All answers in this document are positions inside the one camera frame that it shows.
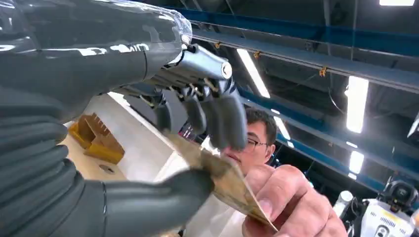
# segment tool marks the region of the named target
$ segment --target wire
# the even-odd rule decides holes
[[[281,89],[281,90],[276,90],[275,92],[285,92],[285,91],[289,91],[289,90],[292,90],[294,88],[297,88],[297,87],[301,86],[303,83],[308,82],[311,79],[315,78],[317,75],[318,75],[318,73],[316,73],[316,74],[312,75],[311,77],[303,80],[302,82],[298,83],[297,85],[292,85],[292,86],[290,86],[288,88],[284,88],[284,89]]]
[[[328,88],[328,93],[329,93],[329,98],[331,100],[331,102],[333,103],[333,105],[342,113],[342,114],[346,114],[345,111],[343,111],[341,108],[339,108],[339,106],[337,106],[336,102],[333,100],[332,98],[332,94],[330,93],[330,87]]]
[[[333,105],[342,113],[342,114],[346,114],[346,112],[344,111],[344,110],[342,110],[341,108],[339,108],[339,106],[336,104],[336,102],[334,101],[334,99],[332,98],[332,94],[331,94],[331,92],[330,92],[330,87],[328,88],[328,93],[329,93],[329,98],[330,98],[330,101],[333,103]],[[379,119],[379,118],[384,118],[384,117],[387,117],[387,116],[390,116],[390,115],[393,115],[393,114],[396,114],[396,113],[398,113],[398,112],[400,112],[400,111],[403,111],[403,110],[406,110],[406,109],[409,109],[409,108],[411,108],[411,107],[413,107],[413,106],[416,106],[416,105],[419,105],[419,102],[415,102],[415,103],[412,103],[412,104],[410,104],[410,105],[408,105],[408,106],[405,106],[405,107],[403,107],[403,108],[401,108],[400,110],[398,110],[398,111],[390,111],[390,112],[388,112],[388,113],[384,113],[384,114],[381,114],[381,115],[376,115],[376,116],[369,116],[370,118],[372,118],[372,119]]]

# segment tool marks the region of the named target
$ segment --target wooden object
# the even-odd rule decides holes
[[[124,156],[124,149],[102,120],[93,113],[82,115],[69,128],[69,133],[85,149],[85,154],[117,164]]]
[[[61,144],[68,147],[68,158],[76,165],[77,170],[85,179],[102,181],[126,180],[118,166],[104,160],[86,156],[84,149],[73,137],[67,136]]]

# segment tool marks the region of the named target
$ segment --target eyeglasses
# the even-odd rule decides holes
[[[267,143],[261,143],[252,139],[248,138],[248,143],[246,144],[245,149],[243,150],[243,152],[253,152],[256,146],[267,146]]]

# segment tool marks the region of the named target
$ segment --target robot finger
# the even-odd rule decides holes
[[[207,128],[207,117],[197,98],[187,98],[183,102],[188,120],[196,134],[202,134]]]

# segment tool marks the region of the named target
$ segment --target paper money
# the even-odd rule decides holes
[[[191,167],[206,170],[211,174],[215,183],[214,195],[219,200],[278,231],[263,213],[244,175],[234,162],[214,156],[199,144],[179,135],[165,134],[165,136]]]

